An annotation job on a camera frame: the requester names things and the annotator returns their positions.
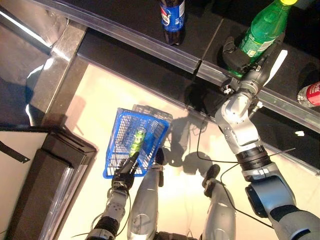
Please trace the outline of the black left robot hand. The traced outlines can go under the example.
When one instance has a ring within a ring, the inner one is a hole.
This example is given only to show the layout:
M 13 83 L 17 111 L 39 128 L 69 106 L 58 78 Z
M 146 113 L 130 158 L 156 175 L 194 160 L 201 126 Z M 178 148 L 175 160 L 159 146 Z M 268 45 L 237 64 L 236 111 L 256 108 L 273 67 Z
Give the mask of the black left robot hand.
M 139 154 L 139 152 L 135 152 L 129 158 L 125 158 L 120 161 L 111 181 L 111 188 L 113 190 L 123 190 L 128 192 L 131 189 L 134 183 L 135 172 L 139 165 L 137 162 Z

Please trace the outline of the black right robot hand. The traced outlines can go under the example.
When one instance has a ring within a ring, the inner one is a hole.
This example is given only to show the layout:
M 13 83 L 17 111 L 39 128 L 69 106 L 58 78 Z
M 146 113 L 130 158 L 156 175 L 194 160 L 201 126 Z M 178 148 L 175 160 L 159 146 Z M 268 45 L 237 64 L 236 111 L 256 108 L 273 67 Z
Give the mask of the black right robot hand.
M 257 70 L 258 66 L 262 69 L 267 64 L 266 69 L 269 70 L 269 78 L 271 79 L 288 54 L 287 50 L 281 49 L 284 38 L 285 32 L 281 33 L 256 60 L 253 60 L 253 58 L 242 52 L 239 47 L 236 47 L 234 38 L 229 36 L 222 48 L 223 61 L 230 71 L 236 72 L 237 75 L 240 75 L 240 78 L 249 70 Z

